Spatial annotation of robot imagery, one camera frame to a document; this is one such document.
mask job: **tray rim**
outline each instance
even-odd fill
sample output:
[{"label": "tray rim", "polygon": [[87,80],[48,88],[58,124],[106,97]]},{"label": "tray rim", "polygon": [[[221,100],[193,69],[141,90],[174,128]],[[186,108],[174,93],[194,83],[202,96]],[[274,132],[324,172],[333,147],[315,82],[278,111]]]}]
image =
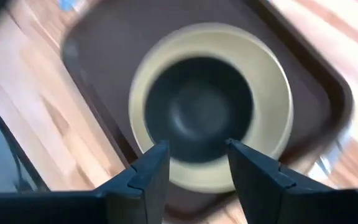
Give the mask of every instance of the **tray rim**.
[{"label": "tray rim", "polygon": [[[93,7],[97,7],[98,4],[102,4],[105,0],[101,0],[97,4],[95,4]],[[343,102],[343,111],[340,115],[340,117],[337,119],[337,121],[331,125],[331,129],[325,129],[323,133],[319,134],[319,136],[316,138],[315,136],[310,137],[313,138],[313,142],[308,142],[308,148],[317,148],[316,145],[323,144],[329,144],[333,140],[336,139],[337,135],[346,128],[346,126],[349,124],[352,111],[353,111],[353,97],[351,93],[351,89],[345,79],[339,74],[339,72],[334,69],[334,67],[315,49],[306,39],[303,37],[303,35],[296,30],[296,28],[268,1],[266,0],[252,0],[244,2],[247,4],[262,20],[264,23],[266,23],[269,28],[274,32],[274,34],[283,42],[283,44],[289,49],[289,51],[296,57],[297,60],[304,66],[307,71],[309,71],[311,74],[314,74],[314,72],[310,71],[311,64],[313,66],[318,66],[318,69],[315,70],[321,70],[325,71],[323,73],[330,74],[330,76],[322,75],[324,78],[331,78],[331,80],[328,80],[329,82],[336,82],[336,88],[340,88],[340,92],[342,93],[342,98],[344,99]],[[79,64],[79,61],[76,59],[76,54],[68,54],[67,52],[72,52],[72,50],[67,49],[67,43],[71,41],[73,31],[76,29],[75,24],[72,29],[67,32],[67,35],[63,41],[63,47],[61,50],[61,58],[63,60],[63,64],[68,70],[69,74],[77,74],[77,75],[70,75],[73,79],[74,83],[78,87],[81,95],[85,99],[87,105],[93,112],[96,120],[98,121],[99,125],[102,127],[105,135],[108,137],[110,143],[114,147],[114,150],[117,152],[119,158],[122,160],[125,166],[128,166],[132,161],[137,159],[137,154],[129,153],[127,150],[135,151],[130,144],[127,142],[124,135],[121,133],[121,130],[119,130],[119,127],[117,123],[115,122],[114,118],[111,117],[108,113],[107,108],[102,103],[100,97],[97,95],[96,90],[92,85],[89,85],[86,83],[86,76],[81,75],[84,74],[84,70],[81,69],[81,66]],[[291,37],[290,39],[283,39],[283,35],[286,37]],[[324,86],[321,82],[321,77],[316,78],[318,83],[322,85],[324,90],[327,89],[327,86]],[[332,104],[332,94],[328,94],[328,98],[330,99],[330,103]],[[110,125],[107,126],[105,124],[105,120],[110,121]],[[301,157],[306,155],[307,153],[295,153],[294,155],[286,155],[284,152],[283,155],[280,158],[280,161],[289,164],[293,162],[295,157]]]},{"label": "tray rim", "polygon": [[[99,4],[102,4],[105,0],[102,0],[95,4],[93,7],[97,7]],[[295,26],[293,26],[283,14],[281,14],[273,5],[271,5],[266,0],[251,0],[244,2],[253,10],[261,20],[267,24],[267,26],[273,31],[273,33],[283,42],[284,46],[289,49],[289,51],[296,57],[297,60],[309,71],[313,77],[318,81],[318,83],[324,88],[325,92],[328,94],[329,102],[331,104],[331,110],[333,108],[342,108],[342,111],[336,111],[339,115],[337,118],[333,118],[333,114],[330,116],[330,125],[329,129],[325,129],[322,133],[317,134],[317,136],[311,136],[310,139],[314,141],[306,141],[306,145],[310,149],[315,149],[319,151],[319,154],[324,154],[329,148],[327,147],[333,141],[336,140],[338,135],[345,130],[351,122],[354,102],[352,97],[352,92],[345,81],[345,79],[339,74],[339,72],[334,69],[334,67],[318,52],[318,50],[309,43],[306,38],[298,31]],[[96,93],[94,86],[89,85],[86,82],[86,76],[81,74],[84,71],[80,67],[79,61],[76,59],[76,55],[73,53],[68,54],[66,46],[67,43],[70,44],[72,39],[72,35],[76,29],[76,25],[73,26],[72,30],[68,32],[64,42],[63,48],[61,50],[61,57],[63,63],[70,73],[71,78],[85,99],[87,105],[93,112],[96,120],[104,131],[106,137],[109,139],[112,144],[114,150],[118,154],[120,160],[128,167],[129,164],[137,159],[137,154],[135,150],[131,147],[119,126],[115,122],[114,118],[108,113],[108,109],[102,103],[100,97]],[[316,77],[317,73],[323,73],[325,75],[320,75],[319,78]],[[327,88],[335,88],[335,92],[337,93],[333,96],[332,92],[327,92]],[[341,98],[341,102],[333,101],[333,98]],[[310,150],[302,150],[301,152],[296,150],[291,154],[283,154],[280,158],[280,162],[284,164],[290,164],[295,161],[297,157],[302,158],[307,155]],[[220,208],[225,207],[228,203],[235,200],[237,198],[235,192],[221,194],[222,200],[217,204],[209,205],[205,209],[203,209],[202,214],[199,214],[197,217],[191,218],[191,220],[183,220],[179,221],[177,217],[172,217],[171,215],[166,217],[166,221],[174,221],[175,223],[194,223],[199,222],[202,219],[206,218],[211,214],[212,211],[216,211]]]}]

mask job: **brown tray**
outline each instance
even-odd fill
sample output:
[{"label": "brown tray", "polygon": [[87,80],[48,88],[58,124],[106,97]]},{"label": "brown tray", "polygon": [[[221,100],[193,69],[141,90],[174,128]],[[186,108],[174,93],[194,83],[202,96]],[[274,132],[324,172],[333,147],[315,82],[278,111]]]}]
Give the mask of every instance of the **brown tray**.
[{"label": "brown tray", "polygon": [[[254,34],[277,56],[291,86],[294,122],[280,158],[290,164],[336,139],[351,117],[344,79],[266,0],[101,1],[73,28],[63,61],[122,161],[141,154],[128,115],[138,64],[159,39],[199,22],[223,22]],[[170,184],[165,218],[194,223],[233,200]]]}]

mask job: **wooden table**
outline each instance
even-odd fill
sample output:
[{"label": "wooden table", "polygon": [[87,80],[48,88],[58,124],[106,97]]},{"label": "wooden table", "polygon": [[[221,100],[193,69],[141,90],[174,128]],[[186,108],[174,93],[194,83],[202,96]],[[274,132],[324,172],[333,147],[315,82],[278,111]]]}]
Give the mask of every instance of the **wooden table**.
[{"label": "wooden table", "polygon": [[[60,60],[67,30],[95,0],[63,12],[57,0],[15,0],[0,14],[0,115],[52,190],[93,189],[124,166]],[[356,99],[349,150],[329,178],[358,186],[358,3],[273,0],[347,78]],[[320,155],[292,167],[307,173]],[[246,223],[238,202],[206,222]]]}]

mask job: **bowl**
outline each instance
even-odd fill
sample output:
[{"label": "bowl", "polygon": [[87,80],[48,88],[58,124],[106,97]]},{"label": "bowl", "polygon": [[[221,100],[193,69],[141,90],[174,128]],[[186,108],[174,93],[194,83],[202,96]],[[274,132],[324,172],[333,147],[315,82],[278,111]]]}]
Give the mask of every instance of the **bowl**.
[{"label": "bowl", "polygon": [[293,121],[288,80],[271,50],[227,24],[194,24],[168,34],[139,65],[129,118],[142,152],[170,141],[170,181],[188,190],[234,190],[224,141],[274,158]]}]

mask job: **blue object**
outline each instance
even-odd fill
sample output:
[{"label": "blue object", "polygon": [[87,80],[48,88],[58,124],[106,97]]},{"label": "blue object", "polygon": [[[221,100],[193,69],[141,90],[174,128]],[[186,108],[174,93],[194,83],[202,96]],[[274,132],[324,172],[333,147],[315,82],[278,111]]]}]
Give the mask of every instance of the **blue object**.
[{"label": "blue object", "polygon": [[59,1],[60,1],[60,9],[64,11],[70,11],[73,9],[76,0],[59,0]]}]

